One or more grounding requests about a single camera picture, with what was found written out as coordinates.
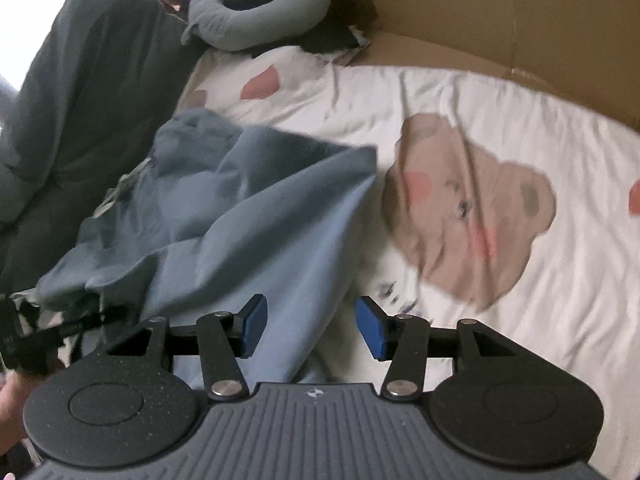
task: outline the blue cloth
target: blue cloth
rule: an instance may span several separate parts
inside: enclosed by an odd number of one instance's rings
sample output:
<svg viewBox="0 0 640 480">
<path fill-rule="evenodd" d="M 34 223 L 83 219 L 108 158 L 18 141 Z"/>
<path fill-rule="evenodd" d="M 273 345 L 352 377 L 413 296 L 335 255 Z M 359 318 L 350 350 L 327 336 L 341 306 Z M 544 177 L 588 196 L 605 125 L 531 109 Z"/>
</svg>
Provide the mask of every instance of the blue cloth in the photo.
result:
<svg viewBox="0 0 640 480">
<path fill-rule="evenodd" d="M 290 381 L 354 277 L 375 176 L 374 148 L 188 110 L 158 130 L 132 189 L 84 221 L 37 297 L 64 310 L 96 292 L 181 326 L 260 292 L 267 328 L 239 364 L 250 386 Z M 174 373 L 202 387 L 199 362 L 176 361 Z"/>
</svg>

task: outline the cardboard box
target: cardboard box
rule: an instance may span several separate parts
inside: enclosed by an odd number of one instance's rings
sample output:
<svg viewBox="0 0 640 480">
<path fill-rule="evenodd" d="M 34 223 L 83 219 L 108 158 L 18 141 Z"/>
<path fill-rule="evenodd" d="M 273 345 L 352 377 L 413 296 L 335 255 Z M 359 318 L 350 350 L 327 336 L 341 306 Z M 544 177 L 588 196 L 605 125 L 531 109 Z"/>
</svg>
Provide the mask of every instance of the cardboard box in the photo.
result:
<svg viewBox="0 0 640 480">
<path fill-rule="evenodd" d="M 372 47 L 356 62 L 472 70 L 640 131 L 640 0 L 334 0 Z"/>
</svg>

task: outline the neck pillow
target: neck pillow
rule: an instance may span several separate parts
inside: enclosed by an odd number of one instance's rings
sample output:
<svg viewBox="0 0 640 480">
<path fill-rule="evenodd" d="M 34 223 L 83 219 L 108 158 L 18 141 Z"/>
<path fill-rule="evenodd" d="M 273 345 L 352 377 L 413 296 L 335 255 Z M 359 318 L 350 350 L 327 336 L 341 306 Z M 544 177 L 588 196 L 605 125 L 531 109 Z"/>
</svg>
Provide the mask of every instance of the neck pillow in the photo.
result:
<svg viewBox="0 0 640 480">
<path fill-rule="evenodd" d="M 193 36 L 220 50 L 237 52 L 282 38 L 300 36 L 326 16 L 331 0 L 271 0 L 251 9 L 233 9 L 234 0 L 191 0 L 183 44 Z"/>
</svg>

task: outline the white logo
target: white logo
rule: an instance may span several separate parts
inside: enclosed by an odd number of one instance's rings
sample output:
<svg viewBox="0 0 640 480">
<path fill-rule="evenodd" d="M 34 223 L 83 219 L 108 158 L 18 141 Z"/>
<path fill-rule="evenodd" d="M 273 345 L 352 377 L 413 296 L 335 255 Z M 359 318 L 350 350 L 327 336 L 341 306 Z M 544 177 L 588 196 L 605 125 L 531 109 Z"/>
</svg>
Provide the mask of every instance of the white logo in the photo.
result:
<svg viewBox="0 0 640 480">
<path fill-rule="evenodd" d="M 324 395 L 324 391 L 320 390 L 319 388 L 313 388 L 306 394 L 313 399 L 317 399 L 318 397 L 322 397 Z"/>
</svg>

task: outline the red spot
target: red spot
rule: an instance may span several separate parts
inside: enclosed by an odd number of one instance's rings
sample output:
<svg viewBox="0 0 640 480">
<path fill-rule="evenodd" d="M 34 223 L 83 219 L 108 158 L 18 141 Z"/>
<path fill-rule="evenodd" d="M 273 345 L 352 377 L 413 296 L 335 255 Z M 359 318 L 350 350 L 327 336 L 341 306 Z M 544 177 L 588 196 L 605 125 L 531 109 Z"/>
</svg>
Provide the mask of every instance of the red spot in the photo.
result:
<svg viewBox="0 0 640 480">
<path fill-rule="evenodd" d="M 469 226 L 471 252 L 481 260 L 494 261 L 498 255 L 498 237 L 495 228 Z"/>
<path fill-rule="evenodd" d="M 424 200 L 431 194 L 431 179 L 426 173 L 406 171 L 403 177 L 409 204 L 420 202 L 420 200 Z"/>
<path fill-rule="evenodd" d="M 240 99 L 266 99 L 280 90 L 278 71 L 271 65 L 242 87 Z"/>
<path fill-rule="evenodd" d="M 629 191 L 629 214 L 640 216 L 640 180 Z"/>
</svg>

